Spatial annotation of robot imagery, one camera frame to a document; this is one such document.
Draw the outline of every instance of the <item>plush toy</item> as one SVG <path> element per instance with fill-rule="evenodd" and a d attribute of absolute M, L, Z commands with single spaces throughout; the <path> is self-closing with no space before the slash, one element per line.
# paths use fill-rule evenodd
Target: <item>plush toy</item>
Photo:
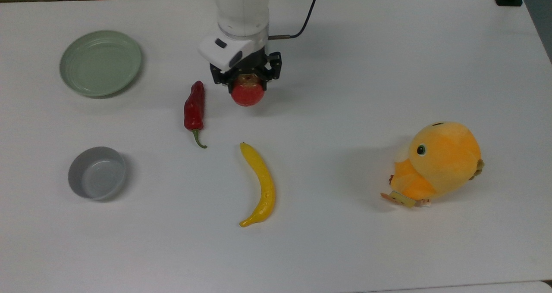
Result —
<path fill-rule="evenodd" d="M 485 164 L 473 134 L 455 122 L 426 126 L 395 157 L 390 195 L 381 197 L 407 207 L 454 191 L 479 175 Z"/>

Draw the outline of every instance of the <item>plate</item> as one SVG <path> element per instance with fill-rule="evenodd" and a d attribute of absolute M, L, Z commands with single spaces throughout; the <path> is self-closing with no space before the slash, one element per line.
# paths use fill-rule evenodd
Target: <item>plate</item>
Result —
<path fill-rule="evenodd" d="M 113 94 L 126 87 L 140 70 L 138 43 L 121 32 L 102 30 L 71 43 L 61 57 L 61 78 L 89 97 Z"/>

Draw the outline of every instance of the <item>apple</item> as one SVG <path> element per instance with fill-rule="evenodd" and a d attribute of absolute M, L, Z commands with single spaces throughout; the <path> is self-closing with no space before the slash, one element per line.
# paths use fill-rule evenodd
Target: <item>apple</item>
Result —
<path fill-rule="evenodd" d="M 232 99 L 241 106 L 257 104 L 264 96 L 261 82 L 256 75 L 239 75 L 233 83 Z"/>

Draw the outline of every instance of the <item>banana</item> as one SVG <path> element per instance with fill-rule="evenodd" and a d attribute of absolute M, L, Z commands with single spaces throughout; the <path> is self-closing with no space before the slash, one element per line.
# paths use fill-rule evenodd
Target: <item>banana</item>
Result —
<path fill-rule="evenodd" d="M 251 166 L 257 174 L 260 183 L 260 200 L 257 207 L 250 217 L 240 222 L 240 226 L 246 228 L 251 224 L 262 222 L 270 216 L 272 209 L 274 209 L 276 193 L 274 191 L 274 182 L 272 181 L 270 172 L 259 153 L 245 142 L 240 143 L 240 150 L 243 158 L 245 158 L 249 166 Z"/>

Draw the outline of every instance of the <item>gray bowl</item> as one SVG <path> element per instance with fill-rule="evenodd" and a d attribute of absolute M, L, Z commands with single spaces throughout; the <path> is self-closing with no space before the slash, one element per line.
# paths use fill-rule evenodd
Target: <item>gray bowl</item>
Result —
<path fill-rule="evenodd" d="M 121 154 L 108 147 L 82 152 L 69 168 L 69 186 L 80 197 L 104 200 L 116 195 L 126 178 Z"/>

